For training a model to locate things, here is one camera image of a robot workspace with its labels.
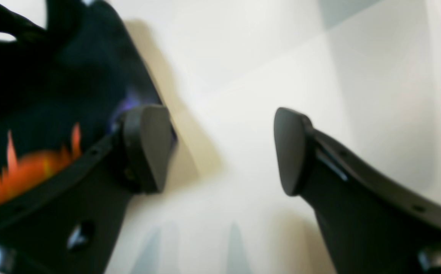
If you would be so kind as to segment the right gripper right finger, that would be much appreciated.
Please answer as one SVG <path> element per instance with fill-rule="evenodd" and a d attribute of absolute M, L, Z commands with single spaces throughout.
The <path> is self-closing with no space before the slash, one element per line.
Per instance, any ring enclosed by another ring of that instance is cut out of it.
<path fill-rule="evenodd" d="M 280 107 L 280 182 L 313 209 L 339 274 L 441 274 L 441 206 L 393 182 L 350 149 Z"/>

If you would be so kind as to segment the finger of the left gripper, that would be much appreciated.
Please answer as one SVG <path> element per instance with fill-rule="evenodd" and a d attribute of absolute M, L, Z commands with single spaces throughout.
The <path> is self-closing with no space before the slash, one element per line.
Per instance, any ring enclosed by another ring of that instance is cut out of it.
<path fill-rule="evenodd" d="M 17 42 L 37 43 L 48 40 L 45 29 L 0 5 L 0 33 L 15 37 Z"/>

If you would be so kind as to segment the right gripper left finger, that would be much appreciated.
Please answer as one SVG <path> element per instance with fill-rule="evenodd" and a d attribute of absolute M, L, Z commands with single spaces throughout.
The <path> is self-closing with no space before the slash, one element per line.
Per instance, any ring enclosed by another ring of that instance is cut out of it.
<path fill-rule="evenodd" d="M 0 206 L 0 274 L 103 274 L 130 199 L 163 191 L 173 145 L 165 106 L 124 113 L 65 170 Z"/>

